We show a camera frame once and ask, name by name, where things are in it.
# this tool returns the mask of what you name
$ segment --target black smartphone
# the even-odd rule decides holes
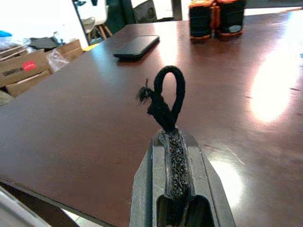
[[[157,35],[140,35],[124,45],[114,53],[114,56],[121,59],[137,60],[159,41]]]

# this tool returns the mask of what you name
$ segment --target chair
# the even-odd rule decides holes
[[[86,34],[88,34],[89,42],[91,40],[91,31],[94,29],[96,20],[94,17],[90,17],[84,20],[81,20],[83,24],[83,28]]]
[[[107,31],[109,36],[113,35],[109,28],[104,24],[107,20],[108,14],[108,6],[106,5],[106,0],[98,0],[96,6],[93,6],[91,0],[87,0],[84,5],[78,7],[78,12],[82,20],[90,17],[95,18],[95,26],[99,28],[104,40],[107,39],[104,29]]]
[[[171,21],[173,17],[157,20],[157,14],[153,0],[147,0],[134,8],[134,17],[137,24]]]

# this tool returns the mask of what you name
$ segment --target white chair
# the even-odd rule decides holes
[[[113,35],[109,28],[104,24],[107,21],[108,15],[108,6],[106,5],[106,0],[98,0],[96,6],[92,5],[91,0],[87,0],[84,5],[78,6],[78,12],[81,20],[85,20],[90,17],[95,18],[95,26],[97,26],[100,30],[104,40],[107,39],[107,36],[103,28],[105,28],[110,36]]]

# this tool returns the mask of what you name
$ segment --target reflective table surface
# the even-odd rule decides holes
[[[159,129],[135,100],[145,79],[179,67],[177,125],[219,174],[239,227],[303,226],[301,11],[245,17],[229,41],[191,42],[188,21],[128,25],[0,107],[0,180],[96,222],[128,226],[134,174]],[[160,42],[140,61],[113,52]],[[175,80],[164,81],[175,99]]]

